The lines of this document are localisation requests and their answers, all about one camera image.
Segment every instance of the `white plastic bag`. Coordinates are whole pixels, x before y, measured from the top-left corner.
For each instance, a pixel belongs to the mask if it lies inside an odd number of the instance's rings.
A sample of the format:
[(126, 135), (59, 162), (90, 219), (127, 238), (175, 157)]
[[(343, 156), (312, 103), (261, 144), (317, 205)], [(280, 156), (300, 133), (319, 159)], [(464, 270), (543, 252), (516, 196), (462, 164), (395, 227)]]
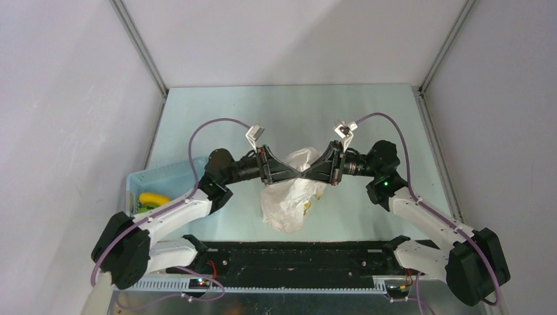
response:
[[(304, 148), (292, 152), (283, 160), (299, 171), (304, 171), (321, 156), (314, 148)], [(261, 192), (263, 222), (269, 223), (279, 232), (298, 231), (306, 217), (311, 202), (319, 199), (325, 190), (325, 183), (295, 178), (272, 184)]]

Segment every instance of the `robotic arm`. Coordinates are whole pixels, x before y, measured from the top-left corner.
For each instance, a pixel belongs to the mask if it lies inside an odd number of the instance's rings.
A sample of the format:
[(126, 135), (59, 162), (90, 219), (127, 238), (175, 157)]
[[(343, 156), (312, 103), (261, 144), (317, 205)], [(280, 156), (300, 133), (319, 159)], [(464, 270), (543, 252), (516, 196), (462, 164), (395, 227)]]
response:
[(144, 221), (119, 241), (100, 265), (101, 270), (112, 274), (116, 287), (126, 289), (149, 272), (177, 265), (188, 266), (198, 252), (206, 250), (194, 236), (184, 236), (175, 241), (160, 240), (173, 230), (222, 208), (233, 195), (227, 188), (228, 184), (260, 178), (264, 184), (270, 185), (304, 178), (335, 186), (341, 182), (343, 175), (352, 175), (373, 177), (366, 186), (371, 202), (412, 222), (437, 245), (433, 248), (405, 236), (395, 238), (383, 250), (386, 260), (394, 268), (425, 272), (447, 283), (465, 304), (478, 304), (493, 292), (494, 285), (478, 254), (466, 238), (457, 233), (459, 228), (481, 248), (499, 284), (506, 283), (510, 274), (497, 235), (487, 228), (478, 232), (445, 217), (457, 228), (447, 226), (446, 222), (422, 206), (420, 196), (417, 196), (418, 200), (413, 198), (408, 183), (397, 173), (400, 160), (395, 144), (380, 140), (367, 154), (348, 148), (356, 127), (355, 123), (346, 125), (339, 122), (335, 131), (342, 141), (330, 142), (324, 154), (310, 168), (300, 172), (277, 159), (268, 146), (256, 146), (263, 129), (259, 125), (253, 126), (246, 134), (253, 151), (235, 161), (228, 150), (216, 149), (210, 154), (205, 175), (192, 196), (189, 192), (169, 204), (135, 217), (115, 214), (104, 229), (91, 258), (97, 262), (108, 245), (124, 230)]

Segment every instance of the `white wall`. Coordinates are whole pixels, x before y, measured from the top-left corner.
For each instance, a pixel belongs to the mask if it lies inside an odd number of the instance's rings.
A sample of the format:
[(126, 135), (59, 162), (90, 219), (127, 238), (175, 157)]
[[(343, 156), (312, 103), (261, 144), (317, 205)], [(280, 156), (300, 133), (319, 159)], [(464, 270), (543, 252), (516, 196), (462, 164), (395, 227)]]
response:
[(501, 239), (511, 314), (555, 313), (557, 1), (479, 1), (427, 95), (467, 219)]
[(0, 314), (78, 314), (160, 95), (107, 0), (0, 1)]
[(127, 0), (169, 87), (419, 85), (464, 0)]

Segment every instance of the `light blue plastic container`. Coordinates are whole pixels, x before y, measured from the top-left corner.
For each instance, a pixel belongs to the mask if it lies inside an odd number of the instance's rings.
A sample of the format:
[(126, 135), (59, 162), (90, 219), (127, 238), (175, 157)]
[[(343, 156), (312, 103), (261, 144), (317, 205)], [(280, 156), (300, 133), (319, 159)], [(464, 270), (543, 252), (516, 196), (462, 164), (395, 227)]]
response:
[[(193, 160), (199, 179), (205, 173), (208, 157), (198, 157)], [(183, 161), (168, 166), (146, 169), (131, 173), (126, 181), (125, 208), (128, 215), (134, 215), (139, 208), (139, 195), (143, 192), (153, 192), (165, 195), (170, 200), (182, 196), (194, 186), (194, 176), (189, 161)]]

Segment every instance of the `white tabletop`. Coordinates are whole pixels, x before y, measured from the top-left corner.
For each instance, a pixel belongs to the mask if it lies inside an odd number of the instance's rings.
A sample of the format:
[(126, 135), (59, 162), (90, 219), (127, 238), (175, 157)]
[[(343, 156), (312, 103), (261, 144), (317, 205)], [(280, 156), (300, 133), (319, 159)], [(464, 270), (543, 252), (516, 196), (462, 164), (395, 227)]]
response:
[[(434, 157), (418, 113), (412, 89), (406, 84), (305, 85), (272, 87), (206, 87), (171, 89), (162, 114), (148, 168), (187, 159), (189, 137), (197, 126), (219, 117), (232, 117), (265, 128), (259, 145), (267, 144), (279, 158), (300, 148), (326, 149), (338, 140), (335, 121), (355, 121), (371, 112), (384, 112), (399, 124), (409, 147), (412, 186), (425, 200), (450, 215)], [(194, 140), (193, 156), (208, 156), (216, 148), (228, 149), (235, 159), (250, 145), (246, 129), (219, 122), (202, 129)], [(389, 121), (373, 117), (360, 124), (351, 147), (367, 153), (378, 140), (397, 145), (406, 177), (401, 141)], [(399, 235), (427, 238), (409, 222), (369, 201), (365, 185), (370, 178), (345, 176), (312, 203), (301, 230), (277, 232), (262, 222), (260, 180), (232, 184), (232, 199), (218, 212), (172, 233), (168, 239), (194, 234), (199, 240), (341, 242), (391, 240)]]

